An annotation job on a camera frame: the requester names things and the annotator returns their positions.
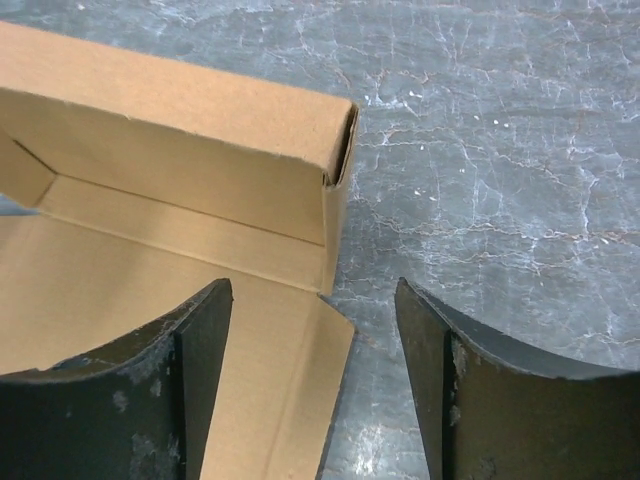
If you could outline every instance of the cardboard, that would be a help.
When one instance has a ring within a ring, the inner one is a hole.
[[[353,336],[350,101],[0,23],[0,374],[230,278],[204,480],[315,477]]]

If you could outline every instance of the stone surface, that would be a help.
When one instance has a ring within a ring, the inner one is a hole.
[[[362,105],[331,299],[360,333],[325,480],[428,478],[399,276],[640,368],[637,0],[0,0],[0,17]]]

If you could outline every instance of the cardboard box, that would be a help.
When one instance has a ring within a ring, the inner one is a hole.
[[[0,23],[0,373],[47,368],[216,278],[231,328],[204,480],[312,479],[353,337],[330,293],[358,110]]]

